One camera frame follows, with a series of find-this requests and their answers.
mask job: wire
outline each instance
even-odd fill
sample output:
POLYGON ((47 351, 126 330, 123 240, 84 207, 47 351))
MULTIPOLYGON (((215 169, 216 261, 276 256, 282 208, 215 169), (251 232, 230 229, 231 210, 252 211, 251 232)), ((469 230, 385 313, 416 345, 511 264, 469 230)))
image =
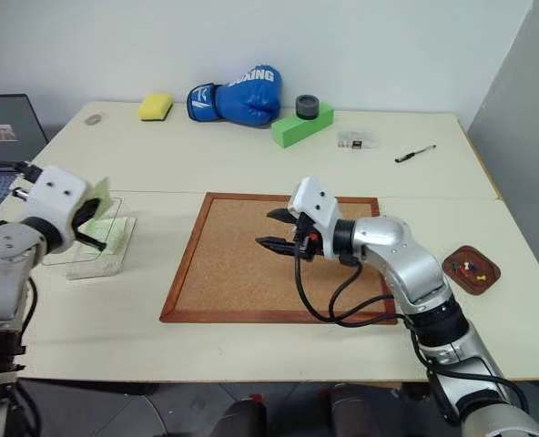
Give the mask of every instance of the wire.
POLYGON ((162 419, 162 415, 158 411, 157 406, 154 404, 154 402, 148 398, 147 395, 143 394, 142 398, 147 402, 147 404, 150 406, 154 414, 157 416, 158 422, 160 423, 160 427, 162 428, 162 432, 164 435, 168 435, 167 425, 164 423, 164 420, 162 419))
POLYGON ((31 306, 29 307, 29 312, 26 314, 25 320, 23 321, 23 331, 21 332, 21 335, 25 334, 26 328, 29 326, 31 319, 33 319, 33 315, 35 314, 36 304, 39 301, 39 292, 36 289, 35 281, 30 276, 27 281, 29 283, 29 286, 31 287, 31 294, 32 294, 31 306))
POLYGON ((380 296, 376 296, 374 298, 365 300, 363 303, 360 303, 356 307, 342 313, 341 315, 336 315, 334 313, 334 306, 336 305, 336 301, 339 298, 339 296, 342 294, 343 291, 345 291, 361 274, 362 274, 362 263, 358 260, 355 260, 353 262, 354 267, 356 267, 355 272, 334 291, 332 294, 331 300, 329 302, 329 316, 324 316, 323 314, 320 314, 310 303, 308 300, 308 297, 306 296, 306 292, 304 290, 304 286, 302 284, 302 277, 301 277, 301 256, 300 256, 300 243, 296 242, 296 245, 294 246, 294 275, 296 278, 296 287, 298 289, 298 294, 300 295, 300 300, 308 310, 308 312, 314 316, 316 319, 320 321, 324 321, 326 323, 336 323, 337 325, 343 326, 345 328, 359 328, 362 326, 368 326, 375 323, 380 323, 382 321, 386 320, 396 320, 396 319, 405 319, 402 314, 385 314, 379 317, 375 317, 374 319, 365 320, 365 321, 359 321, 359 322, 347 322, 344 321, 345 319, 349 318, 353 314, 356 314, 360 310, 368 307, 369 305, 372 305, 375 302, 378 302, 379 300, 386 300, 386 299, 393 299, 392 294, 382 294, 380 296))
POLYGON ((314 307, 312 307, 312 304, 308 300, 308 297, 306 296, 306 292, 304 291, 304 286, 302 284, 302 273, 301 273, 301 257, 300 257, 300 243, 297 241, 296 245, 294 246, 294 276, 296 278, 296 287, 298 288, 298 294, 300 295, 300 300, 306 307, 306 310, 314 316, 316 319, 320 321, 324 321, 326 323, 333 322, 332 318, 323 316, 320 314, 314 307))
POLYGON ((17 381, 15 386, 16 391, 23 398, 23 401, 25 401, 26 406, 28 407, 31 412, 31 415, 33 416, 33 424, 29 425, 31 428, 31 434, 34 437, 39 437, 42 430, 41 413, 39 412, 39 409, 36 406, 36 403, 29 394, 29 392, 26 390, 25 387, 23 387, 23 383, 21 381, 17 381))
POLYGON ((523 411, 526 412, 527 414, 529 413, 528 400, 526 399, 526 396, 524 395, 520 387, 518 387, 518 385, 516 385, 514 382, 508 381, 505 378, 501 378, 500 376, 478 375, 474 373, 460 373, 458 371, 448 371, 446 369, 438 367, 435 364, 432 364, 431 362, 425 359, 425 357, 422 354, 422 351, 419 349, 417 335, 413 331, 411 331, 411 334, 412 334, 412 345, 413 345, 413 349, 415 350, 415 356, 428 371, 437 373, 439 375, 447 376, 448 378, 455 378, 455 379, 460 379, 460 380, 472 380, 472 381, 487 381, 487 382, 494 382, 495 384, 504 385, 508 387, 509 389, 511 389, 512 391, 514 391, 514 394, 516 395, 520 403, 521 409, 523 409, 523 411))

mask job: laptop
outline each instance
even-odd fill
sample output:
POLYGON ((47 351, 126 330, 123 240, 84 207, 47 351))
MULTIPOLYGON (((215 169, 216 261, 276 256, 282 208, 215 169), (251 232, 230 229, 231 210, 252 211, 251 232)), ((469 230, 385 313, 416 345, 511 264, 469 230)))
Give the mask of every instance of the laptop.
MULTIPOLYGON (((0 160, 30 161, 47 142, 27 95, 0 95, 0 160)), ((11 168, 0 168, 0 203, 15 176, 11 168)))

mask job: laptop screen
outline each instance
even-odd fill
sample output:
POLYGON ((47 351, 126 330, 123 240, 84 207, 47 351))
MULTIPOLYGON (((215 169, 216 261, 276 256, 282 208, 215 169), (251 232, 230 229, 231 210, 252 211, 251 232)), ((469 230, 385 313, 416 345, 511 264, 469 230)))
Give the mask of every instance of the laptop screen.
POLYGON ((0 160, 30 161, 47 144, 25 94, 0 95, 0 160))

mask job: pen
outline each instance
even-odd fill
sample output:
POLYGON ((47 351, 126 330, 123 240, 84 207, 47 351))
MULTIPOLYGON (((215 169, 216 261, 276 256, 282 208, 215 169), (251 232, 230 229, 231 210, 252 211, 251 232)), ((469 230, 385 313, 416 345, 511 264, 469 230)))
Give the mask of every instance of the pen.
POLYGON ((418 153, 422 153, 422 152, 424 152, 425 150, 431 150, 431 149, 433 149, 433 148, 435 148, 435 144, 433 144, 432 146, 428 146, 428 147, 422 148, 421 150, 417 150, 416 152, 408 153, 407 155, 403 155, 402 157, 395 158, 395 162, 399 163, 399 162, 406 161, 407 159, 413 158, 413 157, 414 157, 415 155, 417 155, 418 153))

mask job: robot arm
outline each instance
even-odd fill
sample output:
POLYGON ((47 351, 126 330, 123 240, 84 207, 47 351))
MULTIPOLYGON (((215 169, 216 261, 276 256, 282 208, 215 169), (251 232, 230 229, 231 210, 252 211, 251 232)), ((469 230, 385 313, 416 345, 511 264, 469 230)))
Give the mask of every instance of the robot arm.
POLYGON ((13 192, 25 201, 17 222, 0 222, 0 436, 8 427, 8 400, 22 369, 14 363, 15 356, 25 353, 21 343, 31 270, 45 255, 63 252, 76 240, 98 250, 106 246, 77 230, 95 216, 101 203, 89 198, 87 182, 57 167, 17 166, 34 185, 30 193, 22 188, 13 192))
POLYGON ((414 348, 428 370, 443 417, 461 423, 463 435, 509 431, 539 435, 539 425, 511 404, 511 393, 503 383, 512 384, 502 379, 478 332, 463 316, 439 262, 413 239, 403 220, 343 219, 336 198, 315 178, 304 178, 296 187, 288 213, 269 215, 295 222, 297 243, 258 239, 262 246, 286 255, 302 252, 307 260, 314 254, 327 259, 352 257, 382 274, 412 331, 414 348))

